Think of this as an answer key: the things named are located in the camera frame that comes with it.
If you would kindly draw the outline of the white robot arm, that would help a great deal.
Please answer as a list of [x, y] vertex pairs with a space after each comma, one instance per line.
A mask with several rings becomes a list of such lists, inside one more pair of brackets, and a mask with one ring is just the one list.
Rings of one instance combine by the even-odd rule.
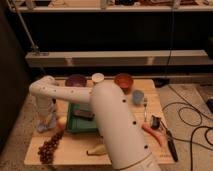
[[33, 82], [29, 91], [39, 98], [87, 103], [116, 171], [161, 171], [121, 88], [111, 81], [93, 87], [55, 86], [49, 76]]

